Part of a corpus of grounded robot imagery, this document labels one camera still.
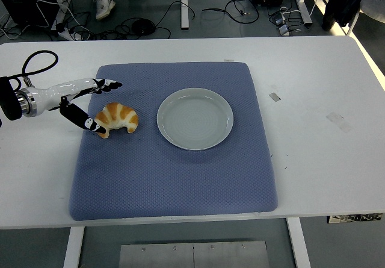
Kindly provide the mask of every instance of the blue mat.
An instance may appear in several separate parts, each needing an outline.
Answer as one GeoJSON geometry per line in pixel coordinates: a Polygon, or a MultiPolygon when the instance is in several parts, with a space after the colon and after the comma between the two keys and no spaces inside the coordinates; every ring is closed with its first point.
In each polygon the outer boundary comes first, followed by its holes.
{"type": "Polygon", "coordinates": [[[95,117],[109,102],[135,109],[137,130],[108,139],[85,131],[70,195],[74,220],[272,211],[274,172],[250,71],[244,63],[149,63],[102,66],[96,78],[123,83],[92,95],[95,117]],[[159,105],[180,89],[201,87],[224,97],[234,126],[219,145],[186,151],[156,124],[159,105]]]}

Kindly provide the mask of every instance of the white table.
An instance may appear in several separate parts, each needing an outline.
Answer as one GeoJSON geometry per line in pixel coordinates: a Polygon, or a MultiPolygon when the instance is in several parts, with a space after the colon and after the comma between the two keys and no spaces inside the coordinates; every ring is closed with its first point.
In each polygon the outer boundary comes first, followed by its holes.
{"type": "MultiPolygon", "coordinates": [[[[6,43],[0,46],[0,74],[20,73],[25,59],[41,49],[56,52],[60,60],[31,76],[38,88],[94,77],[105,64],[247,63],[272,154],[279,206],[269,213],[75,222],[68,203],[82,130],[58,111],[14,122],[0,112],[0,228],[385,211],[385,93],[349,37],[6,43]],[[271,93],[281,100],[272,100],[271,93]]],[[[40,55],[27,71],[51,62],[51,55],[40,55]]],[[[87,95],[74,103],[86,110],[89,100],[87,95]]]]}

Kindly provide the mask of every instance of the croissant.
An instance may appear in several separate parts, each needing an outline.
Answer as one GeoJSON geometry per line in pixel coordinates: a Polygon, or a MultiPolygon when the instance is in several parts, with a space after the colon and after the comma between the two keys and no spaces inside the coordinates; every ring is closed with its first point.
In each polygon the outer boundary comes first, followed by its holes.
{"type": "Polygon", "coordinates": [[[128,133],[134,132],[138,126],[138,115],[131,107],[112,102],[96,115],[95,122],[106,129],[105,134],[97,134],[107,139],[111,129],[126,127],[128,133]]]}

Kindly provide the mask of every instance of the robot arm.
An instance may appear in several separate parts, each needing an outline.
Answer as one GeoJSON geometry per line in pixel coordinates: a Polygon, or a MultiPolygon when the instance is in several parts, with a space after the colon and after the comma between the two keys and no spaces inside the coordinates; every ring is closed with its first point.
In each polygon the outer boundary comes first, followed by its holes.
{"type": "Polygon", "coordinates": [[[28,75],[38,74],[52,68],[57,64],[58,59],[58,55],[52,51],[37,51],[27,58],[21,74],[0,77],[0,106],[5,116],[10,120],[16,120],[20,119],[22,115],[26,117],[38,116],[45,110],[59,109],[65,118],[80,128],[105,133],[103,127],[97,125],[86,112],[70,101],[90,93],[100,94],[102,92],[109,92],[112,89],[117,89],[122,86],[122,84],[109,79],[84,78],[58,84],[48,89],[35,88],[28,78],[28,75]],[[43,69],[26,72],[29,61],[34,56],[42,53],[52,54],[55,57],[55,61],[43,69]],[[23,78],[26,84],[26,87],[23,89],[20,89],[22,85],[19,79],[20,77],[23,78]],[[15,89],[10,83],[11,79],[18,82],[18,86],[15,89]]]}

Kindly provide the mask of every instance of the white sneaker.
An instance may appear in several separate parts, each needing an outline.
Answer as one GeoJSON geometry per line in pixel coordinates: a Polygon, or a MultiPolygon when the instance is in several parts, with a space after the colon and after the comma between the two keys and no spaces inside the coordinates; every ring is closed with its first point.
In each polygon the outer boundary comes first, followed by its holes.
{"type": "Polygon", "coordinates": [[[96,2],[96,20],[106,18],[115,7],[114,0],[94,0],[96,2]]]}

